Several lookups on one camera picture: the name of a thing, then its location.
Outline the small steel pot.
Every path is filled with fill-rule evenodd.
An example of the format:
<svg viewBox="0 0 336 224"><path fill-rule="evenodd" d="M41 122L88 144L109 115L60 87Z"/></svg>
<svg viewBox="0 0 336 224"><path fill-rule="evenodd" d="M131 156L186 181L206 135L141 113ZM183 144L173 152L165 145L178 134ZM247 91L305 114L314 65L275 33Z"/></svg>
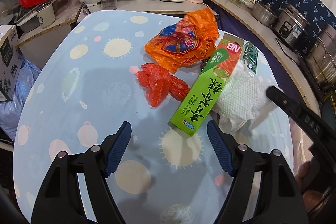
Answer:
<svg viewBox="0 0 336 224"><path fill-rule="evenodd" d="M270 3L264 5L261 2L257 2L252 9L252 16L262 25L270 27L277 20L277 16L271 7Z"/></svg>

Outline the enamel mug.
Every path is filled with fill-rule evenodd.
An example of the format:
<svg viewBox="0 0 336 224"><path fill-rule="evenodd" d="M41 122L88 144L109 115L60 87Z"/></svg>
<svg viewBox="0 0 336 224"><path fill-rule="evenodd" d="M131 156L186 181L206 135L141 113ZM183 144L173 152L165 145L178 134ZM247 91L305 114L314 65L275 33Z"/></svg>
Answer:
<svg viewBox="0 0 336 224"><path fill-rule="evenodd" d="M52 3L45 3L37 9L37 17L41 28L47 28L55 21L55 13Z"/></svg>

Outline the silver rice cooker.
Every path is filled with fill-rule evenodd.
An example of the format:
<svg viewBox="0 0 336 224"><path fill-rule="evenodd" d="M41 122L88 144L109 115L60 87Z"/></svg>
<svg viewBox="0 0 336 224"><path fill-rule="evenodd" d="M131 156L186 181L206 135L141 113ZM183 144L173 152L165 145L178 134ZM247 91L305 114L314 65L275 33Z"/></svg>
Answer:
<svg viewBox="0 0 336 224"><path fill-rule="evenodd" d="M293 51L298 50L308 37L309 28L306 18L291 4L280 10L278 19L271 26L280 41Z"/></svg>

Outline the large steel steamer pot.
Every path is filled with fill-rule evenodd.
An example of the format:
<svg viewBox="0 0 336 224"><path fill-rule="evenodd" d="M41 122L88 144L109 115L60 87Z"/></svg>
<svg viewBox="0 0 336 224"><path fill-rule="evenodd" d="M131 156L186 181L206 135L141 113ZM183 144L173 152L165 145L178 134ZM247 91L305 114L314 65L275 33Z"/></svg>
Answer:
<svg viewBox="0 0 336 224"><path fill-rule="evenodd" d="M306 65L321 90L335 85L335 29L326 24L306 57Z"/></svg>

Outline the blue patterned tablecloth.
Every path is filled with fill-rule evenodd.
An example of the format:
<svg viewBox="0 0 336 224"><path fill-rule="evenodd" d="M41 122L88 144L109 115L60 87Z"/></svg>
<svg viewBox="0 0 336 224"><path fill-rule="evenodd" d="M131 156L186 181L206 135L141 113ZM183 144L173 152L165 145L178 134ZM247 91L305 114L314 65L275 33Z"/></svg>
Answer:
<svg viewBox="0 0 336 224"><path fill-rule="evenodd" d="M209 142L169 120L179 102L147 103L135 74L150 61L145 44L172 16L93 12L63 40L31 88L14 145L14 188L31 218L56 154L82 153L124 121L132 138L108 186L127 223L213 223L231 185Z"/></svg>

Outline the green drink carton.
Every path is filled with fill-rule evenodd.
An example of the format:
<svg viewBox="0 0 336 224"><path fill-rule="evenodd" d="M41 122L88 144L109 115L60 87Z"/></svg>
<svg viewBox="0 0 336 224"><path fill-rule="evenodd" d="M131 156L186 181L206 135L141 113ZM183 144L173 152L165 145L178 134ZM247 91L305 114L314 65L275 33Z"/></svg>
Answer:
<svg viewBox="0 0 336 224"><path fill-rule="evenodd" d="M244 46L243 61L254 74L257 73L258 55L259 50L251 42L247 42Z"/></svg>

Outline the white paper towel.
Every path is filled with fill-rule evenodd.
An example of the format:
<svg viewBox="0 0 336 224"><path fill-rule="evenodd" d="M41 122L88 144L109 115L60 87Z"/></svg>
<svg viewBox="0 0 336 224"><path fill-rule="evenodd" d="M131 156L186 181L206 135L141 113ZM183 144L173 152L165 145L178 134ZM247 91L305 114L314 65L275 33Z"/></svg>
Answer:
<svg viewBox="0 0 336 224"><path fill-rule="evenodd" d="M247 122L250 131L265 124L276 135L281 129L276 105L266 96L266 90L274 86L272 81L260 81L240 60L229 77L213 111L219 116L219 127L224 133L234 133Z"/></svg>

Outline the green wasabi box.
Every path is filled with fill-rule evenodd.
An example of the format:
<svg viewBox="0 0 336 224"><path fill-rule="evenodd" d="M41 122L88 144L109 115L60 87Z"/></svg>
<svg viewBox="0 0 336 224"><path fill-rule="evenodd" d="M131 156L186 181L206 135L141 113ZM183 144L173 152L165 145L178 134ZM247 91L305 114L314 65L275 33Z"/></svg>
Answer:
<svg viewBox="0 0 336 224"><path fill-rule="evenodd" d="M242 47L221 39L170 123L193 136L221 95L240 59Z"/></svg>

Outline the red crumpled plastic bag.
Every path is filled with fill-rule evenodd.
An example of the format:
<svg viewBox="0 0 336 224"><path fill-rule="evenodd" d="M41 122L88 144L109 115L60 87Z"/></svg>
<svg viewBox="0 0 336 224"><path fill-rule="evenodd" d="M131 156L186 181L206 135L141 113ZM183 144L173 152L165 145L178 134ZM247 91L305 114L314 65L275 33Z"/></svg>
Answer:
<svg viewBox="0 0 336 224"><path fill-rule="evenodd" d="M186 82L154 63L142 65L135 75L139 84L146 88L146 99L151 107L158 107L168 94L178 101L183 101L190 91Z"/></svg>

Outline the white cardboard box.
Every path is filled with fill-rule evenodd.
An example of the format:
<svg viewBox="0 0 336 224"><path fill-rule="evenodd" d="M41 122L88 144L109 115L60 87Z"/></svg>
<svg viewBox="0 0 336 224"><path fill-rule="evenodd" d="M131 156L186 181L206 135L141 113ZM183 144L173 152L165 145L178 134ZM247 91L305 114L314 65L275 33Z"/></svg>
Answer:
<svg viewBox="0 0 336 224"><path fill-rule="evenodd" d="M16 25L1 25L0 84L1 102L12 101L15 84L23 64Z"/></svg>

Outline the orange plastic snack bag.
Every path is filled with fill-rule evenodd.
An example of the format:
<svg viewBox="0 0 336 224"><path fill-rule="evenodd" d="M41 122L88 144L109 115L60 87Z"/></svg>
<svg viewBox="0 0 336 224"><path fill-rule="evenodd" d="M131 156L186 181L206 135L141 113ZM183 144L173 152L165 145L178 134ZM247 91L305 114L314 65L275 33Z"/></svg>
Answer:
<svg viewBox="0 0 336 224"><path fill-rule="evenodd" d="M219 38L219 29L210 8L186 14L176 24L162 29L144 49L161 67L175 73L210 57Z"/></svg>

